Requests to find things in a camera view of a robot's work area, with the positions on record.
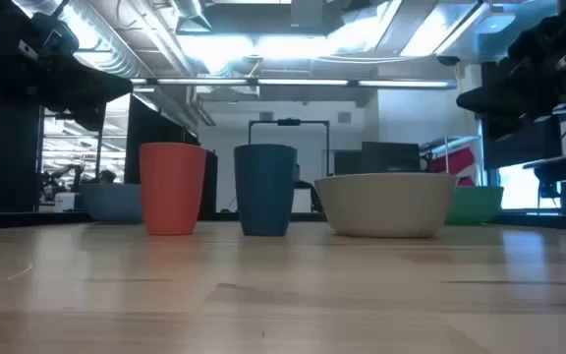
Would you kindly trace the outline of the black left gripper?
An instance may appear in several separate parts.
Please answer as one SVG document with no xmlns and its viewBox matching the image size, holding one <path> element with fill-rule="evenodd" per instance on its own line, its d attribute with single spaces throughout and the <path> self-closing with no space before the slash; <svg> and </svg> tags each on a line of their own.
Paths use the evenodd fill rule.
<svg viewBox="0 0 566 354">
<path fill-rule="evenodd" d="M 18 53 L 21 64 L 17 95 L 56 112 L 74 111 L 75 122 L 88 131 L 103 129 L 105 103 L 134 89 L 130 79 L 86 66 L 73 53 L 40 56 L 30 48 L 18 49 Z"/>
</svg>

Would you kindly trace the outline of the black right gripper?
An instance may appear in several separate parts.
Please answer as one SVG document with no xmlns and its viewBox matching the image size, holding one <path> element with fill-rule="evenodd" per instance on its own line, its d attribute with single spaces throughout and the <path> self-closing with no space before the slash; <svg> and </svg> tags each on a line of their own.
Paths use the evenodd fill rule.
<svg viewBox="0 0 566 354">
<path fill-rule="evenodd" d="M 493 141 L 515 133 L 511 115 L 539 117 L 566 114 L 566 53 L 537 60 L 525 56 L 514 68 L 514 82 L 497 63 L 481 65 L 481 85 L 460 93 L 460 108 L 486 116 L 485 135 Z"/>
</svg>

